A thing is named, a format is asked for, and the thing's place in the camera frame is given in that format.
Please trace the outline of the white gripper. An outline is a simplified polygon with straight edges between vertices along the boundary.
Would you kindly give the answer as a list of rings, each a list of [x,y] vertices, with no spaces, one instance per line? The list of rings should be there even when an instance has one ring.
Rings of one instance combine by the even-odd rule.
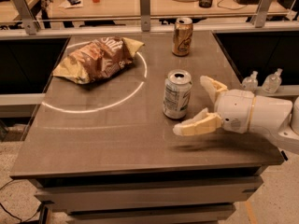
[[[226,85],[208,76],[200,76],[200,84],[215,103],[210,113],[204,108],[192,119],[178,123],[173,133],[180,136],[194,136],[213,133],[221,127],[225,131],[245,133],[249,126],[249,115],[255,95],[251,91],[229,90]]]

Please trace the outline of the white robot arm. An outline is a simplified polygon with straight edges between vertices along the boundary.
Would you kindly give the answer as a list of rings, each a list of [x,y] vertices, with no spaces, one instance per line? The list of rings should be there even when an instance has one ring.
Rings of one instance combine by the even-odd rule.
[[[224,84],[201,76],[200,83],[214,104],[192,119],[176,124],[181,136],[213,133],[219,128],[234,133],[257,133],[274,146],[299,153],[298,100],[255,95],[252,91],[229,90]]]

